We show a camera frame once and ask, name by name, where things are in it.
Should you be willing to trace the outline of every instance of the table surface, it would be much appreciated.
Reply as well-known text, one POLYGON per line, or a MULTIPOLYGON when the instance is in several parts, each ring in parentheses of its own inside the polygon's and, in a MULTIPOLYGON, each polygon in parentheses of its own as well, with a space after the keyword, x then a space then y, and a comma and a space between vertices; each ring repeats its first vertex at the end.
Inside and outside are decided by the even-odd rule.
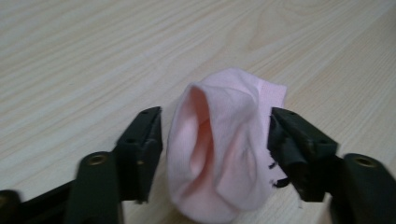
MULTIPOLYGON (((396 174, 396 1, 0 2, 0 189, 24 200, 113 148, 141 110, 239 67, 288 87, 285 107, 396 174)), ((192 223, 170 203, 164 154, 126 223, 192 223)), ((326 203, 278 190, 234 223, 330 223, 326 203)))

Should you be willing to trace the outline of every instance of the wood grain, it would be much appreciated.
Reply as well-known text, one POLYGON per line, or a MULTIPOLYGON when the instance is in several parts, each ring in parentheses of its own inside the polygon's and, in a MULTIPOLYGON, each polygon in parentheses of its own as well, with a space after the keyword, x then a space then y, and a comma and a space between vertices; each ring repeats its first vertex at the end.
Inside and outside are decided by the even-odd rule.
MULTIPOLYGON (((166 140, 192 81, 240 67, 288 86, 285 103, 396 174, 396 2, 0 2, 0 189, 25 200, 110 150, 140 110, 163 107, 166 140)), ((127 223, 192 223, 169 202, 163 157, 150 203, 127 223)), ((234 223, 330 223, 292 187, 234 223)))

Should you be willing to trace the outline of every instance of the pink cloth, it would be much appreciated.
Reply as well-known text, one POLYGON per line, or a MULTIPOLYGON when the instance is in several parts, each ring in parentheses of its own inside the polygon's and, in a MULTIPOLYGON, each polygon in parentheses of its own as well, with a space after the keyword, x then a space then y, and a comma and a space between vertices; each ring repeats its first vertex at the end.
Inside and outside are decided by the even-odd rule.
POLYGON ((169 133, 167 169, 172 202, 202 223, 227 223, 260 207, 285 175, 267 150, 271 107, 286 87, 240 69, 191 83, 169 133))

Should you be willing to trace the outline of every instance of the crumpled fabric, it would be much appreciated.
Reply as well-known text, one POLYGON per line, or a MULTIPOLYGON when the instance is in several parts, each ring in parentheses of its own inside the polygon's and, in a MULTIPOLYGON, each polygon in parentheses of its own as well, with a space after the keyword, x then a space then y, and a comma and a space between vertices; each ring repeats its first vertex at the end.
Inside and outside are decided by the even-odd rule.
POLYGON ((286 176, 267 149, 272 107, 286 87, 231 68, 181 95, 167 148, 172 202, 190 219, 228 223, 263 205, 286 176))

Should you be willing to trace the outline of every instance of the light wood surface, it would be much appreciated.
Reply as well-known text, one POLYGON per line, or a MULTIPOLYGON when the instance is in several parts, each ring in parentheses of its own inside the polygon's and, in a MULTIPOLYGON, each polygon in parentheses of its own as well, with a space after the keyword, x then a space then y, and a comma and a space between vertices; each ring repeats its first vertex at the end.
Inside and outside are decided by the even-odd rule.
MULTIPOLYGON (((396 1, 0 2, 0 189, 24 200, 109 151, 141 110, 163 107, 166 144, 192 81, 239 67, 288 86, 285 102, 396 174, 396 1)), ((170 203, 165 151, 149 204, 126 223, 192 223, 170 203)), ((234 223, 330 223, 289 186, 234 223)))

